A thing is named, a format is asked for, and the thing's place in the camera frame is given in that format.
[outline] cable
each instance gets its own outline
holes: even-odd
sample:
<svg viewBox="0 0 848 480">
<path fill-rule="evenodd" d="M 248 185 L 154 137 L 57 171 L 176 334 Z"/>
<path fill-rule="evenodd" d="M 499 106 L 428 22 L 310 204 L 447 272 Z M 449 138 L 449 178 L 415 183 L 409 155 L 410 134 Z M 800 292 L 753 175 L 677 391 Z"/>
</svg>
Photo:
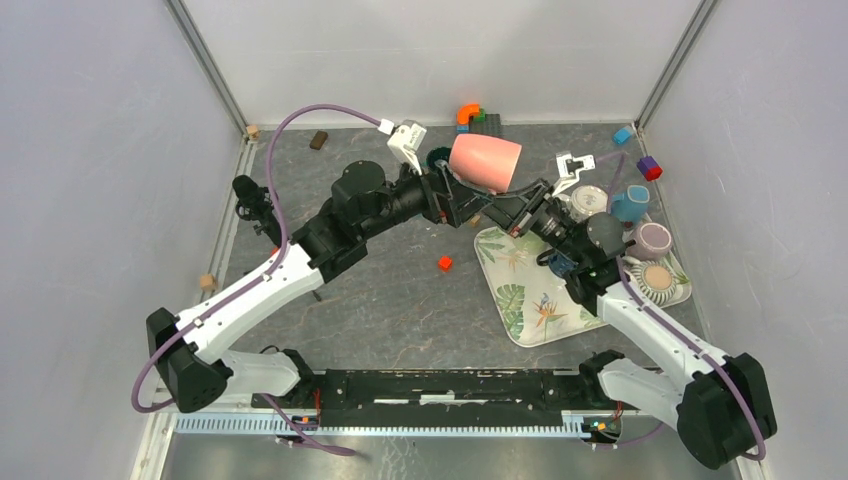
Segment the cable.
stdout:
<svg viewBox="0 0 848 480">
<path fill-rule="evenodd" d="M 364 113 L 357 112 L 356 110 L 353 110 L 353 109 L 350 109 L 350 108 L 347 108 L 347 107 L 342 107 L 341 105 L 333 105 L 333 104 L 329 104 L 329 103 L 319 103 L 319 104 L 315 104 L 315 105 L 309 105 L 308 107 L 303 107 L 300 110 L 296 110 L 291 115 L 289 115 L 288 117 L 283 119 L 283 121 L 280 122 L 280 126 L 277 127 L 276 130 L 274 130 L 274 136 L 271 137 L 271 143 L 268 145 L 268 155 L 265 157 L 265 177 L 266 177 L 266 182 L 268 183 L 268 192 L 271 194 L 270 195 L 271 196 L 271 203 L 274 205 L 274 216 L 277 217 L 277 222 L 280 224 L 280 231 L 282 232 L 281 238 L 283 239 L 283 242 L 282 242 L 283 246 L 281 247 L 281 250 L 279 252 L 279 255 L 277 255 L 277 258 L 274 260 L 274 262 L 271 264 L 271 266 L 268 267 L 268 270 L 265 271 L 265 273 L 267 273 L 269 275 L 273 272 L 273 270 L 275 268 L 277 268 L 277 266 L 280 265 L 280 263 L 283 262 L 283 260 L 286 257 L 286 254 L 288 253 L 288 250 L 289 250 L 288 242 L 286 241 L 286 239 L 288 238 L 288 229 L 286 228 L 286 221 L 285 221 L 285 218 L 283 217 L 283 207 L 280 206 L 280 198 L 277 196 L 277 189 L 274 188 L 274 177 L 271 173 L 271 166 L 274 163 L 273 162 L 274 146 L 277 145 L 277 140 L 279 140 L 280 135 L 283 133 L 283 130 L 285 130 L 285 128 L 288 127 L 289 124 L 294 119 L 303 115 L 304 113 L 314 112 L 316 110 L 333 110 L 333 111 L 336 111 L 336 112 L 347 113 L 348 115 L 354 116 L 354 117 L 359 118 L 361 120 L 365 120 L 366 122 L 368 122 L 372 125 L 375 125 L 375 126 L 378 126 L 378 127 L 380 126 L 379 120 L 377 120 L 374 117 L 369 117 L 368 115 L 365 115 Z"/>
<path fill-rule="evenodd" d="M 342 457 L 351 457 L 353 455 L 356 455 L 356 450 L 352 450 L 350 448 L 337 447 L 337 446 L 334 446 L 334 445 L 324 445 L 323 443 L 318 443 L 314 438 L 303 433 L 303 430 L 301 430 L 300 427 L 298 427 L 296 423 L 292 422 L 289 419 L 288 415 L 286 415 L 283 412 L 283 410 L 279 407 L 279 405 L 277 405 L 277 402 L 274 401 L 273 395 L 271 395 L 269 393 L 260 393 L 259 395 L 262 398 L 264 398 L 265 401 L 268 402 L 269 405 L 271 405 L 271 408 L 273 408 L 274 411 L 277 412 L 278 415 L 283 417 L 283 421 L 286 422 L 286 425 L 288 425 L 289 428 L 294 430 L 295 433 L 297 433 L 297 435 L 300 438 L 303 439 L 303 443 L 290 442 L 289 443 L 290 446 L 292 446 L 292 447 L 314 448 L 316 450 L 321 450 L 321 451 L 324 451 L 324 452 L 327 452 L 327 453 L 332 453 L 333 455 L 339 455 L 339 456 L 342 456 Z"/>
<path fill-rule="evenodd" d="M 333 111 L 337 111 L 337 112 L 347 113 L 348 115 L 352 115 L 356 118 L 360 118 L 360 119 L 365 120 L 366 122 L 371 123 L 373 125 L 376 125 L 376 126 L 380 125 L 379 120 L 377 120 L 376 118 L 373 118 L 373 117 L 369 117 L 368 115 L 365 115 L 364 113 L 360 113 L 360 112 L 357 112 L 356 110 L 353 110 L 353 109 L 350 109 L 350 108 L 347 108 L 347 107 L 342 107 L 340 105 L 332 105 L 332 104 L 327 104 L 327 103 L 320 103 L 320 104 L 309 105 L 307 107 L 303 107 L 303 108 L 293 112 L 291 115 L 286 117 L 282 121 L 282 123 L 280 123 L 280 126 L 277 127 L 277 129 L 274 131 L 274 136 L 271 137 L 270 145 L 268 145 L 268 156 L 265 158 L 265 175 L 267 177 L 268 192 L 269 192 L 270 197 L 271 197 L 271 203 L 274 205 L 274 216 L 277 218 L 277 222 L 280 224 L 280 232 L 281 232 L 280 238 L 283 241 L 282 241 L 281 251 L 278 252 L 277 257 L 271 263 L 271 266 L 268 267 L 267 270 L 265 270 L 266 275 L 271 275 L 272 273 L 274 273 L 274 270 L 276 270 L 276 268 L 281 263 L 283 263 L 283 260 L 285 259 L 286 254 L 288 253 L 288 249 L 289 249 L 288 248 L 289 247 L 288 231 L 287 231 L 287 228 L 286 228 L 285 218 L 283 217 L 283 209 L 280 206 L 280 199 L 277 196 L 277 189 L 274 188 L 273 176 L 271 175 L 271 165 L 273 163 L 273 158 L 274 158 L 274 146 L 277 144 L 277 140 L 280 138 L 280 135 L 283 133 L 283 130 L 285 130 L 285 128 L 294 119 L 296 119 L 297 117 L 299 117 L 299 116 L 301 116 L 305 113 L 314 112 L 316 110 L 333 110 Z M 147 360 L 147 362 L 142 367 L 141 372 L 139 372 L 138 377 L 136 377 L 136 379 L 135 379 L 135 383 L 133 383 L 132 397 L 130 398 L 130 402 L 132 403 L 133 408 L 137 412 L 139 412 L 139 413 L 153 413 L 153 412 L 156 412 L 158 410 L 161 410 L 162 408 L 167 407 L 168 405 L 172 405 L 174 403 L 174 399 L 171 398 L 170 400 L 167 400 L 165 402 L 156 403 L 156 404 L 153 404 L 149 407 L 146 407 L 144 405 L 141 405 L 141 403 L 138 400 L 138 395 L 141 391 L 141 385 L 144 382 L 144 379 L 147 378 L 147 374 L 150 373 L 150 370 L 153 368 L 154 365 L 156 365 L 156 362 L 158 362 L 159 359 L 162 358 L 162 355 L 164 355 L 165 352 L 168 351 L 169 348 L 171 348 L 175 343 L 177 343 L 177 341 L 179 341 L 181 338 L 185 337 L 186 334 L 188 334 L 189 332 L 191 332 L 192 330 L 197 328 L 198 325 L 202 325 L 203 322 L 206 321 L 213 314 L 215 314 L 215 312 L 218 312 L 222 308 L 226 307 L 227 305 L 232 303 L 235 299 L 237 299 L 237 298 L 241 297 L 242 295 L 244 295 L 245 293 L 249 292 L 253 287 L 255 287 L 256 285 L 259 285 L 262 282 L 263 282 L 262 277 L 256 277 L 253 280 L 251 280 L 250 282 L 243 285 L 241 288 L 239 288 L 235 292 L 227 295 L 221 301 L 217 302 L 215 305 L 209 307 L 209 309 L 207 309 L 205 312 L 201 313 L 197 317 L 198 321 L 193 321 L 193 322 L 189 323 L 188 325 L 183 327 L 181 330 L 177 331 L 177 333 L 175 333 L 173 336 L 171 336 L 171 338 L 169 338 L 165 343 L 163 343 L 162 346 L 160 346 L 158 349 L 156 349 L 156 351 L 153 353 L 153 355 L 150 356 L 150 358 Z M 280 409 L 280 407 L 277 406 L 276 403 L 274 403 L 273 401 L 269 401 L 268 403 L 271 404 L 271 406 L 274 407 L 274 410 L 276 410 L 277 413 L 280 414 L 280 416 L 283 417 L 283 420 L 285 420 L 286 423 L 295 432 L 297 432 L 298 435 L 301 436 L 301 438 L 303 438 L 303 441 L 306 442 L 306 444 L 309 444 L 313 448 L 317 448 L 319 450 L 323 450 L 323 451 L 328 452 L 328 453 L 333 453 L 335 455 L 353 455 L 355 453 L 353 450 L 350 450 L 350 449 L 347 449 L 347 448 L 325 447 L 324 445 L 321 445 L 320 443 L 316 442 L 315 440 L 312 440 L 308 436 L 304 435 L 303 431 L 301 431 L 300 428 L 298 428 L 296 425 L 294 425 L 291 422 L 291 420 L 289 420 L 288 417 L 286 417 L 285 413 L 283 413 L 283 411 Z"/>
<path fill-rule="evenodd" d="M 608 444 L 605 444 L 605 443 L 593 443 L 592 449 L 593 450 L 617 450 L 621 447 L 632 447 L 633 445 L 638 445 L 638 444 L 640 444 L 640 443 L 642 443 L 646 440 L 649 440 L 649 439 L 655 437 L 658 433 L 660 433 L 663 430 L 663 428 L 665 428 L 665 424 L 662 423 L 662 422 L 659 422 L 657 424 L 657 426 L 654 427 L 653 430 L 642 435 L 641 437 L 637 437 L 637 438 L 634 438 L 632 440 L 627 440 L 625 442 L 617 442 L 614 445 L 608 445 Z"/>
<path fill-rule="evenodd" d="M 602 159 L 606 159 L 607 157 L 612 158 L 613 155 L 619 155 L 619 164 L 618 168 L 615 171 L 615 174 L 612 177 L 612 181 L 609 186 L 609 196 L 607 199 L 607 212 L 610 211 L 610 207 L 612 206 L 612 193 L 618 183 L 618 177 L 621 175 L 621 170 L 624 167 L 624 161 L 627 158 L 627 154 L 623 151 L 614 152 L 612 154 L 604 155 Z M 748 407 L 748 402 L 745 401 L 745 397 L 742 396 L 742 393 L 739 391 L 739 388 L 733 383 L 733 380 L 721 368 L 721 365 L 715 361 L 709 354 L 704 353 L 704 349 L 701 348 L 700 345 L 693 342 L 689 337 L 684 335 L 678 329 L 674 328 L 668 321 L 662 318 L 662 315 L 655 312 L 650 306 L 646 305 L 645 302 L 642 301 L 641 295 L 636 293 L 633 287 L 630 285 L 630 282 L 627 280 L 627 275 L 624 273 L 624 266 L 621 263 L 621 258 L 616 258 L 616 264 L 618 265 L 618 274 L 621 277 L 621 283 L 624 284 L 624 288 L 627 290 L 627 293 L 633 297 L 633 301 L 642 308 L 642 311 L 647 313 L 651 318 L 657 321 L 660 325 L 663 326 L 666 330 L 668 330 L 672 335 L 677 337 L 684 345 L 689 347 L 690 350 L 695 352 L 696 355 L 699 355 L 701 358 L 707 362 L 713 370 L 718 373 L 718 376 L 727 385 L 727 388 L 730 390 L 730 393 L 733 395 L 733 398 L 736 400 L 736 403 L 739 404 L 739 408 L 742 409 L 742 415 L 745 416 L 745 420 L 748 422 L 748 426 L 751 428 L 751 432 L 754 435 L 754 439 L 757 442 L 757 453 L 749 454 L 743 453 L 742 457 L 747 458 L 748 460 L 762 461 L 766 458 L 766 445 L 765 439 L 763 438 L 763 432 L 760 431 L 760 427 L 757 425 L 757 421 L 754 419 L 754 414 L 751 412 L 751 408 Z"/>
<path fill-rule="evenodd" d="M 147 359 L 147 362 L 144 364 L 144 367 L 141 368 L 141 372 L 135 379 L 135 383 L 133 383 L 132 397 L 130 397 L 133 408 L 136 412 L 153 413 L 174 403 L 174 399 L 171 398 L 162 403 L 154 403 L 149 407 L 145 407 L 138 401 L 138 394 L 141 390 L 141 384 L 144 382 L 144 378 L 147 377 L 147 374 L 150 372 L 150 369 L 153 368 L 153 365 L 156 365 L 156 362 L 158 362 L 159 359 L 162 358 L 162 354 L 167 352 L 169 348 L 174 346 L 175 343 L 177 343 L 181 338 L 185 337 L 188 332 L 194 330 L 195 328 L 197 328 L 196 323 L 189 323 L 185 328 L 175 333 L 171 338 L 169 338 L 165 343 L 163 343 L 162 346 L 159 347 L 155 352 L 153 352 L 153 355 L 151 355 L 150 358 Z"/>
</svg>

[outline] white wall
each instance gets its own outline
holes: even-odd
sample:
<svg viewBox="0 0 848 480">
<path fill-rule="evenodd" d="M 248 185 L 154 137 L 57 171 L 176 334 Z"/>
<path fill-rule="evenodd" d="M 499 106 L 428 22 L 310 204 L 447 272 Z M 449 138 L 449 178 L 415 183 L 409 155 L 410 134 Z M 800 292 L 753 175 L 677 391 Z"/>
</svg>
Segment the white wall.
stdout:
<svg viewBox="0 0 848 480">
<path fill-rule="evenodd" d="M 339 103 L 449 123 L 470 102 L 505 121 L 632 120 L 698 0 L 185 3 L 249 122 Z"/>
<path fill-rule="evenodd" d="M 144 320 L 193 298 L 239 135 L 161 1 L 7 2 L 0 72 L 0 476 L 126 478 Z"/>
<path fill-rule="evenodd" d="M 765 366 L 781 480 L 848 470 L 846 18 L 722 2 L 647 131 L 709 333 Z"/>
</svg>

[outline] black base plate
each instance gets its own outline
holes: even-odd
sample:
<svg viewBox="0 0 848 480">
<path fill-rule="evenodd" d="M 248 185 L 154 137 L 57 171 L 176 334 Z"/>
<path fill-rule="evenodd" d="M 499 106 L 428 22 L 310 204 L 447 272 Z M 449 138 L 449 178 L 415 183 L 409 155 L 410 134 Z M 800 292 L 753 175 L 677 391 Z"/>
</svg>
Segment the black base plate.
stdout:
<svg viewBox="0 0 848 480">
<path fill-rule="evenodd" d="M 284 410 L 316 408 L 320 392 L 325 427 L 560 426 L 562 410 L 616 408 L 609 399 L 592 398 L 592 389 L 574 370 L 327 370 L 308 383 L 277 398 L 277 404 Z M 455 400 L 485 403 L 427 404 L 425 397 L 421 404 L 422 395 L 450 393 Z M 374 403 L 388 399 L 408 403 Z M 251 405 L 270 408 L 258 395 Z"/>
</svg>

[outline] red cube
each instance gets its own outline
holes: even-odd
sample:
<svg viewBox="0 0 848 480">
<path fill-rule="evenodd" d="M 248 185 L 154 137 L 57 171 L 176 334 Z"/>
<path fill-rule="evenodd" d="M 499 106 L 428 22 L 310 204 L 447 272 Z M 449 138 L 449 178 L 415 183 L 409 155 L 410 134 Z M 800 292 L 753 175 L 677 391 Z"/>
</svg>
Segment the red cube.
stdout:
<svg viewBox="0 0 848 480">
<path fill-rule="evenodd" d="M 441 268 L 443 272 L 447 272 L 452 266 L 453 260 L 451 260 L 450 257 L 442 257 L 439 259 L 439 268 Z"/>
</svg>

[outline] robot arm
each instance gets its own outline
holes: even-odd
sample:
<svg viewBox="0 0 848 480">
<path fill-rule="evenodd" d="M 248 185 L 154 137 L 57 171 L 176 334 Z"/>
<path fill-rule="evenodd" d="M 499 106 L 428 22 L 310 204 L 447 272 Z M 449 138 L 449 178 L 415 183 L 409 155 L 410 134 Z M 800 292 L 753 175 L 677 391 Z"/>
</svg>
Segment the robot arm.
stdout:
<svg viewBox="0 0 848 480">
<path fill-rule="evenodd" d="M 652 305 L 647 298 L 637 304 L 624 288 L 616 259 L 628 245 L 622 240 L 620 222 L 606 213 L 574 222 L 554 196 L 563 184 L 575 183 L 581 171 L 594 167 L 591 157 L 564 156 L 566 175 L 557 185 L 539 179 L 519 191 L 493 194 L 453 174 L 447 163 L 449 149 L 431 152 L 429 168 L 421 170 L 415 149 L 423 133 L 415 124 L 401 125 L 395 132 L 389 145 L 394 144 L 392 150 L 402 162 L 397 181 L 387 181 L 374 162 L 348 165 L 318 214 L 292 234 L 276 271 L 268 271 L 272 257 L 203 304 L 177 316 L 160 309 L 148 317 L 151 354 L 189 323 L 198 325 L 156 365 L 180 411 L 200 410 L 222 395 L 286 394 L 299 380 L 296 361 L 284 353 L 232 352 L 228 350 L 232 343 L 289 301 L 363 259 L 367 240 L 383 231 L 418 215 L 459 227 L 482 212 L 513 237 L 533 232 L 548 243 L 550 253 L 564 265 L 558 274 L 572 299 L 627 335 L 662 369 L 662 373 L 645 370 L 613 351 L 596 355 L 581 365 L 581 374 L 597 399 L 620 400 L 660 419 L 679 431 L 696 456 L 726 463 L 754 446 L 739 407 L 713 368 L 646 315 L 640 305 Z M 201 313 L 239 291 L 244 293 L 213 316 L 198 320 Z M 728 356 L 659 308 L 654 310 L 718 361 L 744 390 L 764 435 L 771 436 L 776 427 L 762 367 L 746 354 Z"/>
</svg>

